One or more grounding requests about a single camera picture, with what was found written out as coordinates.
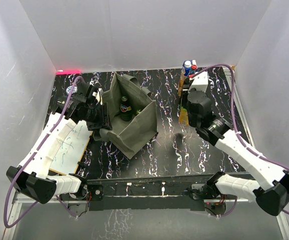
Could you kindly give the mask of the green tea bottle white cap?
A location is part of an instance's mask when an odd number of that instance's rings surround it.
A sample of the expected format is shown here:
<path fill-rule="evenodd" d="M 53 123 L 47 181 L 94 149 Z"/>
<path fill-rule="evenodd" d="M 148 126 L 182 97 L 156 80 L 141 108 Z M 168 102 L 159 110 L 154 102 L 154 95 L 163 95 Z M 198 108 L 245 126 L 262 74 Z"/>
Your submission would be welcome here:
<path fill-rule="evenodd" d="M 180 107 L 178 122 L 182 126 L 189 125 L 188 111 L 184 107 Z"/>

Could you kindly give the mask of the grey canvas bag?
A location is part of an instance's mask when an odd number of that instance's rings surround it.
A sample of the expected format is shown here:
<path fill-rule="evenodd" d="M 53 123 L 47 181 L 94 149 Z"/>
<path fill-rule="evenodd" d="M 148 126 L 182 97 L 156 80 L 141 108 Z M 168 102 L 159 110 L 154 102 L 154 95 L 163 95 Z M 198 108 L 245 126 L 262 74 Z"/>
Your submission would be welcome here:
<path fill-rule="evenodd" d="M 122 96 L 131 105 L 132 119 L 123 121 L 120 117 Z M 136 155 L 158 133 L 156 101 L 151 99 L 151 91 L 141 86 L 134 76 L 114 73 L 109 90 L 103 93 L 107 103 L 112 130 L 95 130 L 95 141 L 111 142 L 128 159 Z"/>

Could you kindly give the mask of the dark green glass bottle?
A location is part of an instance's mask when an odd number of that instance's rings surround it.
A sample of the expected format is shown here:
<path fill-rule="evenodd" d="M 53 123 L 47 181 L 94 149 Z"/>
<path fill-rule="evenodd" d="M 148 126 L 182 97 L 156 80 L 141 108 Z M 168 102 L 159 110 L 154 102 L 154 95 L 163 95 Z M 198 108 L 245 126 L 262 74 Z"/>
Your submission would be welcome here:
<path fill-rule="evenodd" d="M 132 107 L 126 96 L 121 97 L 120 117 L 125 122 L 129 122 L 132 120 Z"/>

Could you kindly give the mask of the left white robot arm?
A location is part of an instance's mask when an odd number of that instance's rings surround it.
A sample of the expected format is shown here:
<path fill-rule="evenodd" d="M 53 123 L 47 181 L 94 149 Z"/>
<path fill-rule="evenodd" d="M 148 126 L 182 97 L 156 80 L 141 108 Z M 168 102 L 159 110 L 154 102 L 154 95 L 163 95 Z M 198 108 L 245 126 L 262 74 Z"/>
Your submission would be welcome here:
<path fill-rule="evenodd" d="M 88 187 L 80 177 L 70 173 L 50 176 L 49 169 L 58 151 L 78 123 L 88 131 L 111 130 L 108 105 L 103 101 L 103 90 L 79 82 L 72 93 L 59 97 L 49 115 L 39 140 L 18 166 L 10 166 L 6 176 L 17 192 L 46 204 L 54 196 L 71 194 L 81 200 L 87 196 Z"/>

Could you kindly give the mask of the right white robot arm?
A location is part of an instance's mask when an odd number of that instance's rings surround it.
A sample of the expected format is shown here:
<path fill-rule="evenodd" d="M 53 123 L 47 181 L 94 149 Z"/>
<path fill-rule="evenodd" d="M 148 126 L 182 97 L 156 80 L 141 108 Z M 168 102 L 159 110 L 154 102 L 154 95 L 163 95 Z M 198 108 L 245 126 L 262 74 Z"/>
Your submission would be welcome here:
<path fill-rule="evenodd" d="M 263 160 L 228 121 L 213 113 L 212 101 L 205 92 L 184 92 L 181 105 L 199 137 L 232 157 L 253 177 L 233 177 L 219 171 L 196 193 L 215 199 L 233 195 L 255 201 L 271 216 L 279 215 L 289 203 L 289 170 Z"/>

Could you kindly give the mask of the cola bottle red cap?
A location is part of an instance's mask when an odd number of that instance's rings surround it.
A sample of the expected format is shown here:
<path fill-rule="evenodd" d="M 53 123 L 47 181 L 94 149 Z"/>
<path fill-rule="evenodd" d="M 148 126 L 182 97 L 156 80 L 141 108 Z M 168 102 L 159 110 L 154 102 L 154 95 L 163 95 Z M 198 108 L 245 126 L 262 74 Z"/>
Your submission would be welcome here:
<path fill-rule="evenodd" d="M 198 67 L 195 64 L 192 64 L 189 70 L 189 75 L 193 75 L 197 72 Z"/>

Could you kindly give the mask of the blue top juice carton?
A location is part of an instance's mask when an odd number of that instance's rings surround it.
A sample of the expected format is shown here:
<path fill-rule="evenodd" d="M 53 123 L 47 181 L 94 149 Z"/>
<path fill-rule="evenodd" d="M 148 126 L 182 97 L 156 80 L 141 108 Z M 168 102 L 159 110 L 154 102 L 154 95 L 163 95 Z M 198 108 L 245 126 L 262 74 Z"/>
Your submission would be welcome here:
<path fill-rule="evenodd" d="M 192 65 L 197 66 L 196 60 L 186 60 L 182 64 L 181 72 L 180 72 L 180 78 L 178 82 L 178 89 L 177 94 L 180 97 L 182 95 L 183 85 L 185 83 L 185 80 L 189 77 L 189 71 Z"/>

